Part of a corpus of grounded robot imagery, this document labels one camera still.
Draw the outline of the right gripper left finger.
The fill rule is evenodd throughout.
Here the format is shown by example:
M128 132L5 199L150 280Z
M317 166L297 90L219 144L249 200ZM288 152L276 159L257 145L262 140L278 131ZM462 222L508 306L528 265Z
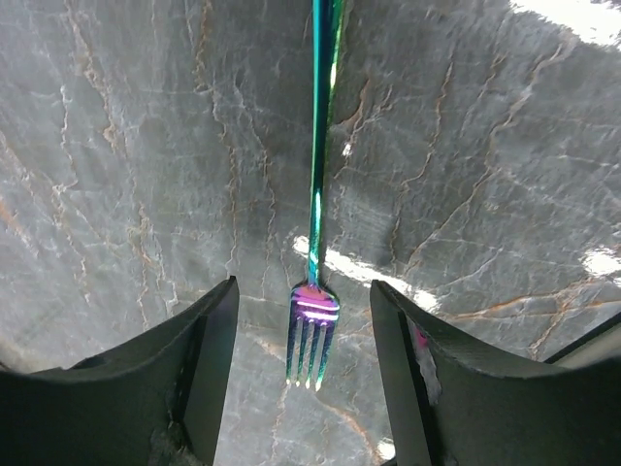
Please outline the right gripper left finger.
M1 374L4 465L211 465L237 333L235 278L68 368Z

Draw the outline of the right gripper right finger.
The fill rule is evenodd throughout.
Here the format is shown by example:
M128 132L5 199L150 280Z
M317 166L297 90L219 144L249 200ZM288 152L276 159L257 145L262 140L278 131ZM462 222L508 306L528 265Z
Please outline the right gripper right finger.
M537 362L370 292L397 465L616 465L620 321Z

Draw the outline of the iridescent rainbow fork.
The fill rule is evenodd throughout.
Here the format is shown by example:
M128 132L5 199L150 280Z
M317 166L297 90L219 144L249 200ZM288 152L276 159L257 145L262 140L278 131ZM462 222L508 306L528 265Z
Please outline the iridescent rainbow fork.
M313 109L310 177L309 250L306 279L289 295L289 325L285 381L319 390L340 317L335 293L321 283L321 238L324 207L324 171L328 153L328 130L337 82L344 2L312 2Z

